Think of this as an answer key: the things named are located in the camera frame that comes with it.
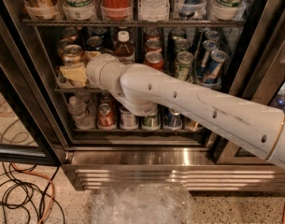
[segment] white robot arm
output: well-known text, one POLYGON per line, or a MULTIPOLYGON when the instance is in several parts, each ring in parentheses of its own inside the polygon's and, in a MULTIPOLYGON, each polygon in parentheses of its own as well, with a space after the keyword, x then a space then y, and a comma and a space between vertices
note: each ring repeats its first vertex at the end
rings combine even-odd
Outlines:
POLYGON ((125 65, 109 54, 91 59, 86 70, 96 88, 110 91, 138 116, 157 104, 171 107, 255 156, 285 169, 285 113, 186 81, 144 64, 125 65))

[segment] bottle cap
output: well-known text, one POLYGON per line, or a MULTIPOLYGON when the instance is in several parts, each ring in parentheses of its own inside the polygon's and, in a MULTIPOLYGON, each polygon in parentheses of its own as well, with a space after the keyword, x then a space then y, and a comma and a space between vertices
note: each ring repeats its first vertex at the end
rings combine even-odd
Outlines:
POLYGON ((69 98, 69 104, 74 105, 77 102, 77 97, 76 96, 71 96, 69 98))
POLYGON ((121 42, 127 42, 130 39, 129 33, 127 31, 118 32, 118 40, 121 42))

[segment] refrigerator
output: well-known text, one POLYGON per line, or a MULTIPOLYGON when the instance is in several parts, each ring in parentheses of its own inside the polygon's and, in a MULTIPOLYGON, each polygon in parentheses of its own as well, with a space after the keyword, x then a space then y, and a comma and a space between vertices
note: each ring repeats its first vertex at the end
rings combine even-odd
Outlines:
POLYGON ((95 3, 95 19, 33 20, 24 14, 25 0, 0 0, 0 92, 32 135, 37 147, 0 144, 0 161, 60 165, 76 190, 103 185, 177 183, 188 190, 284 191, 285 170, 267 163, 235 143, 204 128, 167 131, 81 130, 68 113, 68 99, 94 88, 62 88, 56 44, 65 27, 92 31, 95 27, 129 27, 135 33, 135 60, 143 62, 141 39, 148 27, 158 27, 167 42, 171 29, 182 27, 192 42, 196 28, 221 34, 229 54, 220 92, 263 105, 274 105, 285 86, 285 0, 244 0, 241 18, 219 21, 177 18, 174 0, 164 21, 133 18, 104 20, 95 3))

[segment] plastic bag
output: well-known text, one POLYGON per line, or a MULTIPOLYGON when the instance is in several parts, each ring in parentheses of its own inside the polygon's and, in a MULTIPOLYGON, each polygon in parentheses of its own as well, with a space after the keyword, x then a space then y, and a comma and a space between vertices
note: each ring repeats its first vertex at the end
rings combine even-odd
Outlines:
POLYGON ((92 224, 188 224, 192 203, 180 185, 102 187, 94 200, 92 224))

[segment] terrazzo floor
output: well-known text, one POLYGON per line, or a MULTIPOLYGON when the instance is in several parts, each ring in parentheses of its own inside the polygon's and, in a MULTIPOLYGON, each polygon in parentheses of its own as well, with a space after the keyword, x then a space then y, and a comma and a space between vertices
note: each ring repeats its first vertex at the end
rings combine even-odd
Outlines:
MULTIPOLYGON (((9 123, 16 120, 17 117, 12 114, 9 106, 2 105, 0 111, 0 130, 3 131, 9 123)), ((26 130, 20 122, 17 122, 6 133, 7 139, 10 140, 15 137, 15 133, 23 133, 26 130)), ((29 144, 35 146, 31 142, 30 137, 21 138, 23 142, 20 144, 29 144)), ((28 168, 29 165, 20 165, 21 168, 28 168)), ((37 166, 36 172, 42 173, 49 177, 53 176, 56 167, 37 166)), ((4 173, 2 162, 0 162, 0 175, 4 173)), ((14 174, 20 181, 28 182, 37 185, 42 190, 47 186, 48 182, 40 177, 26 174, 14 174)), ((7 203, 11 204, 11 209, 2 208, 0 205, 0 224, 24 224, 37 223, 37 215, 31 203, 25 205, 29 211, 27 214, 25 209, 15 209, 14 204, 22 203, 26 197, 24 189, 15 188, 11 192, 7 192, 13 182, 8 182, 8 177, 0 176, 0 201, 8 194, 7 203)), ((59 169, 58 173, 53 179, 55 187, 55 200, 62 207, 61 212, 59 205, 54 204, 45 224, 50 223, 66 223, 66 224, 86 224, 93 222, 93 205, 97 199, 97 193, 93 191, 75 191, 64 172, 59 169)), ((283 207, 285 203, 285 193, 281 192, 191 192, 192 195, 192 216, 191 223, 281 223, 283 207)), ((35 192, 33 195, 33 202, 35 206, 39 205, 40 195, 35 192)))

